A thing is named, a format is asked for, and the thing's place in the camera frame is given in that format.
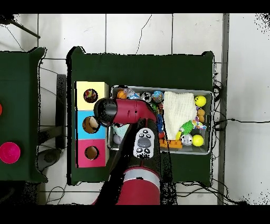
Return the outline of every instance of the white cloth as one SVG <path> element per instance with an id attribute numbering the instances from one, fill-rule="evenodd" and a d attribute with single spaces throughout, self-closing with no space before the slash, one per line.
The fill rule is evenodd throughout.
<path id="1" fill-rule="evenodd" d="M 197 115 L 194 95 L 191 93 L 176 94 L 166 91 L 164 93 L 164 123 L 169 140 L 175 140 L 180 127 Z"/>

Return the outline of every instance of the yellow ball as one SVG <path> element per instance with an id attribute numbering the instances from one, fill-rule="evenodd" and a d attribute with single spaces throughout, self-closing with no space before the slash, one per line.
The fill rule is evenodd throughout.
<path id="1" fill-rule="evenodd" d="M 198 107 L 203 107 L 206 104 L 206 98 L 204 96 L 197 96 L 194 99 L 195 105 Z"/>
<path id="2" fill-rule="evenodd" d="M 182 134 L 182 132 L 177 132 L 177 134 L 176 134 L 176 140 L 180 140 L 181 134 Z"/>
<path id="3" fill-rule="evenodd" d="M 204 138 L 201 135 L 194 135 L 192 139 L 192 144 L 195 146 L 202 146 L 204 143 Z"/>

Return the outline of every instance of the red circle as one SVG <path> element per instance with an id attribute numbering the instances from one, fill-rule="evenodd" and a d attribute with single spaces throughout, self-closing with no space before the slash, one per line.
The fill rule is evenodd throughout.
<path id="1" fill-rule="evenodd" d="M 13 142 L 5 142 L 0 146 L 0 160 L 4 163 L 15 163 L 18 161 L 20 155 L 20 147 Z"/>

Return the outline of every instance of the plastic bin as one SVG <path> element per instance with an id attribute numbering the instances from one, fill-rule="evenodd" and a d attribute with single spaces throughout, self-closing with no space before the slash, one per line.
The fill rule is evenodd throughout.
<path id="1" fill-rule="evenodd" d="M 186 89 L 166 89 L 166 88 L 152 88 L 152 87 L 137 87 L 137 86 L 113 86 L 111 88 L 111 93 L 110 97 L 111 98 L 116 98 L 117 92 L 119 90 L 122 90 L 124 88 L 131 88 L 133 89 L 136 93 L 139 93 L 140 95 L 143 92 L 149 92 L 153 93 L 156 90 L 160 90 L 163 93 L 165 91 L 171 91 L 175 92 L 178 94 L 182 93 L 193 93 L 194 97 L 198 95 L 202 95 L 206 97 L 206 104 L 202 107 L 202 109 L 205 111 L 205 125 L 207 126 L 206 129 L 193 129 L 191 131 L 191 135 L 196 135 L 199 134 L 204 138 L 204 144 L 201 147 L 197 146 L 182 146 L 182 149 L 173 149 L 170 148 L 171 153 L 176 153 L 176 154 L 193 154 L 193 155 L 206 155 L 211 151 L 211 140 L 212 140 L 212 128 L 213 128 L 213 111 L 214 111 L 214 94 L 211 91 L 204 91 L 204 90 L 186 90 Z M 109 127 L 108 128 L 108 146 L 111 150 L 118 150 L 118 145 L 114 143 L 113 141 L 113 128 Z M 166 151 L 168 150 L 167 148 L 160 148 L 161 151 Z"/>

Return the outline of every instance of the green table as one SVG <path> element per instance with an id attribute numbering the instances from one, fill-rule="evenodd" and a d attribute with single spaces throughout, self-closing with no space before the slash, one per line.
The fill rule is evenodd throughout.
<path id="1" fill-rule="evenodd" d="M 47 182 L 36 169 L 38 143 L 38 62 L 44 48 L 30 52 L 0 52 L 0 145 L 14 142 L 21 157 L 14 164 L 0 161 L 0 181 Z"/>
<path id="2" fill-rule="evenodd" d="M 74 47 L 67 55 L 68 118 L 75 129 L 74 82 L 103 81 L 113 85 L 144 86 L 175 89 L 213 90 L 212 52 L 202 55 L 117 55 L 85 54 Z M 106 167 L 75 167 L 75 136 L 69 149 L 71 183 L 107 181 L 115 151 L 110 152 Z M 208 155 L 171 154 L 174 182 L 201 181 L 210 186 L 210 159 Z"/>

